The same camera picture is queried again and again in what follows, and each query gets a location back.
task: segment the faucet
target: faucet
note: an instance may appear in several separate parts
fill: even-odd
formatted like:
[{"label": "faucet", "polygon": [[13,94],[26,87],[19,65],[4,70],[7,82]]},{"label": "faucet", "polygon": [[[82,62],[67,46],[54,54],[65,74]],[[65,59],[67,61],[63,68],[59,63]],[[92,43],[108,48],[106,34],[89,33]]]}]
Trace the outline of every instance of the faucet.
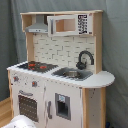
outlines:
[{"label": "faucet", "polygon": [[79,54],[79,58],[78,58],[79,62],[76,64],[76,67],[78,67],[78,69],[80,69],[80,70],[85,69],[86,64],[87,64],[87,62],[85,62],[85,64],[81,62],[81,57],[82,57],[83,54],[87,54],[91,59],[91,65],[94,65],[94,59],[93,59],[92,54],[88,51],[82,51]]}]

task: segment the stove top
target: stove top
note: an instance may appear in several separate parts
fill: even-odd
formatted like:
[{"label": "stove top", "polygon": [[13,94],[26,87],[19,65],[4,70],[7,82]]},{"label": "stove top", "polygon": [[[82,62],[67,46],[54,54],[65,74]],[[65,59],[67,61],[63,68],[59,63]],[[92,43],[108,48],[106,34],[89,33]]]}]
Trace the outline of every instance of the stove top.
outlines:
[{"label": "stove top", "polygon": [[18,66],[18,68],[32,70],[36,72],[42,72],[42,73],[45,73],[55,67],[58,67],[58,65],[40,63],[40,62],[35,62],[35,61],[31,61],[31,62]]}]

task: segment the oven window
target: oven window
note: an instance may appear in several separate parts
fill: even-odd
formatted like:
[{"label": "oven window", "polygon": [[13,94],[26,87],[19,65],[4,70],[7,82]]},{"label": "oven window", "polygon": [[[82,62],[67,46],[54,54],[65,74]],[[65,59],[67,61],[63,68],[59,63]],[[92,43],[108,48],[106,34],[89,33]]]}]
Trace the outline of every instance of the oven window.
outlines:
[{"label": "oven window", "polygon": [[19,111],[20,115],[25,115],[31,120],[38,122],[37,102],[33,99],[19,95]]}]

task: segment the floor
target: floor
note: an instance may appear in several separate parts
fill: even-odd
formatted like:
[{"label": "floor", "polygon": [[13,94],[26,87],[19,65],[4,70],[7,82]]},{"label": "floor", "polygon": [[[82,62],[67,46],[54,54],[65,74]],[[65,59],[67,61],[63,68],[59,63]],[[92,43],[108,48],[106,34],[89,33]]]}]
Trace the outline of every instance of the floor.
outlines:
[{"label": "floor", "polygon": [[10,98],[7,98],[0,102],[0,127],[8,124],[11,119],[11,101]]}]

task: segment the oven handle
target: oven handle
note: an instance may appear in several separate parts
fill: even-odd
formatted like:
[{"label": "oven handle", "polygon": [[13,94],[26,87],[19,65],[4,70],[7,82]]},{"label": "oven handle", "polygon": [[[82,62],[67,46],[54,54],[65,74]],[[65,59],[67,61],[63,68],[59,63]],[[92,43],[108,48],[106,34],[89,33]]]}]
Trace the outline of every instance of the oven handle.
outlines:
[{"label": "oven handle", "polygon": [[25,96],[33,96],[32,93],[26,93],[26,92],[24,92],[22,90],[20,90],[19,93],[21,93],[22,95],[25,95]]},{"label": "oven handle", "polygon": [[50,107],[51,107],[51,101],[48,102],[47,112],[49,119],[52,119],[52,115],[50,115]]},{"label": "oven handle", "polygon": [[53,34],[53,19],[51,19],[51,34]]}]

